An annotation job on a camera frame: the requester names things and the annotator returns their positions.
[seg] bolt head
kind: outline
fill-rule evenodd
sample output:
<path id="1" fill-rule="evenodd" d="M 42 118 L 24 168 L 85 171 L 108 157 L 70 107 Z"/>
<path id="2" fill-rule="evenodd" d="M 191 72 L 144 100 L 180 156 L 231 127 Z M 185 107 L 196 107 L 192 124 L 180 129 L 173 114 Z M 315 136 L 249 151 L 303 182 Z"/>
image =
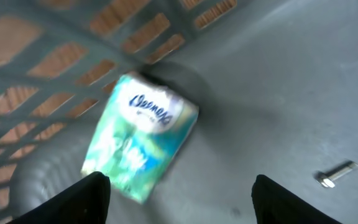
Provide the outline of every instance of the bolt head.
<path id="1" fill-rule="evenodd" d="M 316 175 L 316 180 L 319 182 L 323 187 L 326 188 L 333 188 L 335 187 L 334 182 L 329 179 L 324 173 L 318 172 Z"/>
<path id="2" fill-rule="evenodd" d="M 323 179 L 321 179 L 320 184 L 321 184 L 323 187 L 329 187 L 329 188 L 335 187 L 334 182 L 333 182 L 332 180 L 328 179 L 328 178 L 323 178 Z"/>

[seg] gray floor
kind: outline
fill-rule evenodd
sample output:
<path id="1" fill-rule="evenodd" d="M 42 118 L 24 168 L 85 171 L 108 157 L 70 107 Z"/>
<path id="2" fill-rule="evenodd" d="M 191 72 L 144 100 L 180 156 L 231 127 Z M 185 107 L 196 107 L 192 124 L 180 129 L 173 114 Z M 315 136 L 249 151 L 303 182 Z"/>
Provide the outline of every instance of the gray floor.
<path id="1" fill-rule="evenodd" d="M 358 223 L 358 170 L 334 189 L 313 179 L 344 159 L 358 162 L 358 0 L 254 1 L 149 72 L 199 104 L 200 120 L 145 206 L 112 194 L 112 223 L 256 223 L 257 174 Z M 44 179 L 19 213 L 79 178 L 65 170 L 81 166 L 99 112 L 54 139 L 66 145 L 45 145 L 54 156 L 35 152 L 43 165 L 31 165 L 51 171 L 33 176 L 66 184 Z"/>

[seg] metal bolt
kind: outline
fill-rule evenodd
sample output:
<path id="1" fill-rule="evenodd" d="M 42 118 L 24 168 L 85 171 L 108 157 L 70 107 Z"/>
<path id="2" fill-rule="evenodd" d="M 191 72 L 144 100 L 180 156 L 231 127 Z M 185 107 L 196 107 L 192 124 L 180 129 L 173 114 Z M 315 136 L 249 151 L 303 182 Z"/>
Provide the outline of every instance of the metal bolt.
<path id="1" fill-rule="evenodd" d="M 318 172 L 316 175 L 316 180 L 323 187 L 333 188 L 333 187 L 335 187 L 335 184 L 334 184 L 335 180 L 338 180 L 339 178 L 343 177 L 344 175 L 352 172 L 357 167 L 358 167 L 358 164 L 356 164 L 355 162 L 347 161 L 327 173 Z"/>

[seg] tissue box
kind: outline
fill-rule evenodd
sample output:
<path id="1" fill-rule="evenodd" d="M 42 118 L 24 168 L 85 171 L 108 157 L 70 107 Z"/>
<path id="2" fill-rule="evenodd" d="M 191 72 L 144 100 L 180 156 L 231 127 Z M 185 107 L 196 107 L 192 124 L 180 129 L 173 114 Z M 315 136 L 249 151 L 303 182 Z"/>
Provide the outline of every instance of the tissue box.
<path id="1" fill-rule="evenodd" d="M 197 116 L 195 105 L 166 87 L 123 75 L 99 120 L 81 172 L 104 173 L 115 189 L 142 203 Z"/>

